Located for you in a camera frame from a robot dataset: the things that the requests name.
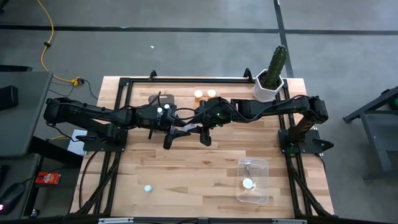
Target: white bottle cap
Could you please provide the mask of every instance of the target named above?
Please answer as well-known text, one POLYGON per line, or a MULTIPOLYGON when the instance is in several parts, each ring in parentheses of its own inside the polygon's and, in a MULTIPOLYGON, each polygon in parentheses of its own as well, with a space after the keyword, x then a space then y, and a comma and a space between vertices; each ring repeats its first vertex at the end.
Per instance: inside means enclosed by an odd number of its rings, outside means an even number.
POLYGON ((243 179, 243 187, 245 189, 251 189, 253 187, 253 180, 250 178, 243 179))
POLYGON ((146 186, 144 187, 144 190, 145 190, 146 192, 151 192, 151 191, 153 190, 153 188, 152 188, 151 185, 146 185, 146 186))
POLYGON ((193 94, 196 98, 201 98, 203 96, 203 92, 201 90, 195 90, 193 94))
POLYGON ((216 90, 208 90, 207 95, 209 97, 215 97, 216 96, 216 90))

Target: wooden tabletop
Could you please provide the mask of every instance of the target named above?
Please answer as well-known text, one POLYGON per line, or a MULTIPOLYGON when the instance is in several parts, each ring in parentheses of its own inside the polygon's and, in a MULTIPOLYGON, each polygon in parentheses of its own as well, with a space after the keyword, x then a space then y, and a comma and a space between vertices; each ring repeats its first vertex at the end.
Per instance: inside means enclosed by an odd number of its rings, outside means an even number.
MULTIPOLYGON (((113 109, 119 78, 104 77, 98 106, 113 109)), ((287 81, 291 96, 306 94, 303 79, 290 78, 287 81)), ((149 96, 162 91, 162 94, 173 94, 179 108, 196 108, 198 102, 193 97, 195 90, 206 93, 207 90, 214 89, 218 96, 227 100, 252 99, 253 87, 253 84, 136 83, 132 90, 131 105, 148 104, 149 96)), ((181 111, 179 115, 191 116, 192 112, 181 111)), ((300 118, 301 115, 295 114, 296 123, 300 118)), ((170 150, 162 147, 164 134, 154 133, 152 139, 148 140, 149 130, 131 130, 119 166, 112 216, 294 217, 286 161, 277 142, 279 129, 278 117, 267 116, 249 124, 231 123, 211 130, 213 142, 209 147, 199 142, 199 135, 193 134, 174 140, 170 150), (237 200, 236 173, 238 161, 242 157, 260 158, 268 162, 268 204, 258 205, 237 200), (153 186, 152 192, 144 191, 147 184, 153 186)), ((85 156, 80 173, 83 172, 89 155, 85 156)), ((98 186, 103 157, 104 153, 97 153, 88 166, 83 183, 83 203, 98 186)), ((314 155, 304 154, 303 164, 309 189, 323 207, 333 213, 321 160, 314 155)), ((78 210, 78 187, 72 212, 78 210)), ((103 197, 102 209, 106 203, 107 191, 108 189, 103 197)), ((298 197, 304 212, 300 190, 298 197)))

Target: concrete floor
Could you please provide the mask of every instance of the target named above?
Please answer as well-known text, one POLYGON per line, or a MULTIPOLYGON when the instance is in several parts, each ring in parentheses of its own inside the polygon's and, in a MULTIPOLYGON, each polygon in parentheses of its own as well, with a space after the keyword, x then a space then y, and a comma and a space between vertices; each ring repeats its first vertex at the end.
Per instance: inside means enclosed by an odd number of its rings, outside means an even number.
MULTIPOLYGON (((272 0, 43 0, 57 25, 129 27, 217 27, 277 29, 272 0)), ((395 0, 280 0, 286 29, 397 30, 395 0)), ((48 25, 36 1, 13 0, 0 23, 48 25)), ((28 65, 41 71, 40 54, 48 31, 0 30, 0 64, 28 65)), ((330 119, 321 136, 335 143, 325 153, 326 174, 335 213, 344 218, 398 221, 398 181, 365 184, 362 175, 379 164, 360 121, 345 124, 344 115, 398 83, 396 35, 287 35, 294 77, 304 78, 308 95, 326 101, 330 119)), ((98 94, 105 75, 240 77, 268 66, 279 34, 173 32, 55 33, 45 61, 64 78, 83 77, 98 94)), ((51 89, 69 92, 69 86, 51 89)), ((57 97, 49 93, 48 97, 57 97)), ((87 86, 70 98, 94 104, 87 86)), ((70 133, 73 126, 60 126, 70 133)), ((39 121, 36 135, 58 133, 39 121)), ((44 194, 42 209, 51 194, 44 194)), ((67 212, 70 199, 45 215, 67 212)))

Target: cactus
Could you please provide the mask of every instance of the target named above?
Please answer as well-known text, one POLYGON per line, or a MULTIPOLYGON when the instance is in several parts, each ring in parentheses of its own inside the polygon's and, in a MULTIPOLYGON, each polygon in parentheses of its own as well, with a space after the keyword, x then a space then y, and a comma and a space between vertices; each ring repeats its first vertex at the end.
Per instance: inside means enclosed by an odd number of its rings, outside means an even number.
POLYGON ((287 58, 287 49, 280 45, 275 49, 271 62, 268 67, 268 72, 260 77, 260 84, 263 88, 275 90, 279 86, 279 75, 285 65, 287 58))

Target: wood grain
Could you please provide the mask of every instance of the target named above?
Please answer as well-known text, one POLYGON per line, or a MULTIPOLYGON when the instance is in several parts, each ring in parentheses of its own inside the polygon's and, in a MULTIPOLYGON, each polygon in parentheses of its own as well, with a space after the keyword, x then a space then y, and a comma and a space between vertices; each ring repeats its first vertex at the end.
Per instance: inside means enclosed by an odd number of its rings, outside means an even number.
MULTIPOLYGON (((118 83, 119 77, 104 77, 98 106, 113 108, 118 83)), ((306 94, 303 79, 288 79, 288 84, 291 96, 306 94)), ((228 100, 251 99, 253 84, 136 83, 130 103, 134 106, 146 104, 149 96, 162 91, 163 94, 173 94, 178 107, 196 108, 198 102, 193 92, 202 90, 206 93, 209 89, 216 90, 218 96, 228 100)), ((179 115, 191 116, 192 112, 181 111, 179 115)), ((301 115, 295 114, 294 118, 298 121, 301 115)), ((211 131, 213 144, 210 147, 200 144, 199 136, 193 135, 176 139, 169 151, 162 148, 164 134, 154 133, 148 140, 148 130, 131 130, 119 166, 112 216, 293 217, 286 162, 277 142, 278 130, 276 116, 250 124, 231 123, 211 131), (241 157, 261 158, 269 163, 267 205, 242 203, 236 199, 237 165, 241 157), (154 188, 149 194, 144 192, 147 184, 154 188)), ((83 183, 83 203, 98 185, 103 156, 104 153, 99 152, 88 166, 83 183)), ((84 158, 81 172, 88 157, 84 158)), ((321 161, 314 155, 303 155, 303 164, 308 187, 324 208, 333 213, 321 161)), ((298 197, 304 212, 300 190, 298 197)), ((78 186, 71 211, 76 210, 78 186)))

